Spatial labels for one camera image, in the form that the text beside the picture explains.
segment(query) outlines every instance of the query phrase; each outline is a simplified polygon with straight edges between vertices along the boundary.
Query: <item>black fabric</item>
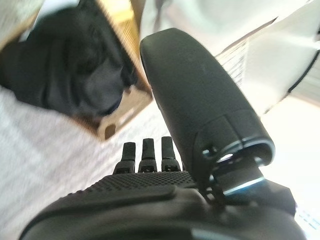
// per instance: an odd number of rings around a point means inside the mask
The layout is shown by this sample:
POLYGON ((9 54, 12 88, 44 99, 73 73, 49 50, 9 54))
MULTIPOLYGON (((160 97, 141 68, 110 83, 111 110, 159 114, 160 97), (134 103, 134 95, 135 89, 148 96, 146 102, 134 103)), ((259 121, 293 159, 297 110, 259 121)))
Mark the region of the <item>black fabric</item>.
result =
POLYGON ((22 102, 74 115, 103 116, 137 75, 95 1, 46 16, 27 40, 0 53, 0 84, 22 102))

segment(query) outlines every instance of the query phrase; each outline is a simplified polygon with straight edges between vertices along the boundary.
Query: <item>white surface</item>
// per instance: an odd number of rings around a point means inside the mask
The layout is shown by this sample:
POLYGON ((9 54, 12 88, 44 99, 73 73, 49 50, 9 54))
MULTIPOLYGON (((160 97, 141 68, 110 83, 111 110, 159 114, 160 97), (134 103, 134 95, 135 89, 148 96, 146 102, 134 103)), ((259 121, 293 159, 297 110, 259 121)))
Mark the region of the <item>white surface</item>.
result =
POLYGON ((140 39, 169 28, 202 43, 213 56, 275 18, 283 19, 306 0, 147 0, 140 39))
POLYGON ((320 57, 314 62, 312 68, 292 91, 292 95, 320 106, 320 57))
POLYGON ((264 176, 287 186, 299 211, 317 221, 302 225, 309 239, 320 239, 320 108, 289 96, 261 119, 275 144, 275 158, 264 176))
POLYGON ((261 115, 281 100, 317 51, 320 0, 314 0, 249 39, 241 90, 261 115))
POLYGON ((248 39, 245 57, 241 90, 262 115, 286 95, 319 48, 314 42, 320 26, 319 12, 320 0, 148 0, 140 38, 178 28, 216 56, 277 18, 248 39))

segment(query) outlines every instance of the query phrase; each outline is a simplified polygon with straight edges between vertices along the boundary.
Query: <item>light gray floor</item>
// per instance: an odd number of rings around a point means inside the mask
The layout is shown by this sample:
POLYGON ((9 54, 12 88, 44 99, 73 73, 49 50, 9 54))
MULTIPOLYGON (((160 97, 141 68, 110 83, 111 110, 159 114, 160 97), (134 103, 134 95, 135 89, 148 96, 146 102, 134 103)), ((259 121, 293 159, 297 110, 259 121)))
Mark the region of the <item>light gray floor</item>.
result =
POLYGON ((123 143, 136 142, 140 159, 142 139, 154 138, 160 159, 168 135, 155 103, 101 144, 63 115, 19 103, 0 88, 0 239, 17 239, 46 205, 111 174, 123 143))

